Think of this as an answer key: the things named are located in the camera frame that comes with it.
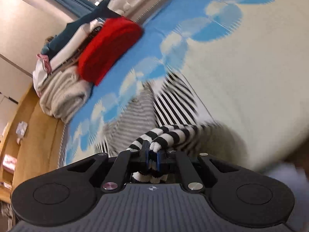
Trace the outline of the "beige folded quilt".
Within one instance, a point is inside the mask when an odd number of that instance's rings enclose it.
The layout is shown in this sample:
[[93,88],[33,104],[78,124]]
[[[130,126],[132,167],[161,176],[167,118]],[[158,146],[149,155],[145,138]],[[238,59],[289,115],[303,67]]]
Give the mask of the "beige folded quilt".
[[87,102],[91,91],[92,83],[81,79],[77,66],[71,66],[55,75],[41,95],[39,104],[45,114],[67,124]]

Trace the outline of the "black white striped garment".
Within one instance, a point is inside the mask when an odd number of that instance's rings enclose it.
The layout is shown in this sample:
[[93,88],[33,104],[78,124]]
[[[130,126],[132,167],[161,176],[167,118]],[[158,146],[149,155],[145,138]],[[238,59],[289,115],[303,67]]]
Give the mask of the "black white striped garment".
[[103,125],[94,148],[115,157],[124,150],[140,150],[149,141],[150,165],[133,173],[132,179],[157,184],[168,178],[155,164],[159,151],[173,148],[190,157],[210,153],[230,160],[232,140],[232,133],[213,118],[187,79],[169,72],[142,84],[120,116]]

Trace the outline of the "red folded blanket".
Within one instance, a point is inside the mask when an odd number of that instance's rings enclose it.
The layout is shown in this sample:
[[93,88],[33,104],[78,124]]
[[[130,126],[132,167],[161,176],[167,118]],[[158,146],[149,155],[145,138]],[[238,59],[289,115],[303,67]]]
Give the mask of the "red folded blanket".
[[116,61],[142,35],[142,27],[125,17],[107,19],[79,57],[77,71],[80,77],[99,85]]

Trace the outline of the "wooden bed headboard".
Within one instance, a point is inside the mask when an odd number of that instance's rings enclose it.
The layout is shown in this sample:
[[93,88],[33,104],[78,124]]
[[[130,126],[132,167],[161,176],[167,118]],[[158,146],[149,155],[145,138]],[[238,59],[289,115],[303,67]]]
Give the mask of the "wooden bed headboard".
[[24,181],[55,170],[58,166],[64,123],[43,113],[31,85],[17,105],[1,141],[1,161],[6,155],[17,159],[14,172],[1,165],[1,201],[10,203],[12,191]]

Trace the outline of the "blue white patterned bedsheet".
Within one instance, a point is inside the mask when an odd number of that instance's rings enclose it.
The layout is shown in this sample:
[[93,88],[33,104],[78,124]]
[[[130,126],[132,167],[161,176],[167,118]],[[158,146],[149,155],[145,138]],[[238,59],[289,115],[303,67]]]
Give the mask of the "blue white patterned bedsheet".
[[66,128],[61,165],[102,149],[144,82],[182,75],[207,121],[240,138],[240,164],[259,169],[308,136],[308,0],[169,0],[143,37],[93,88]]

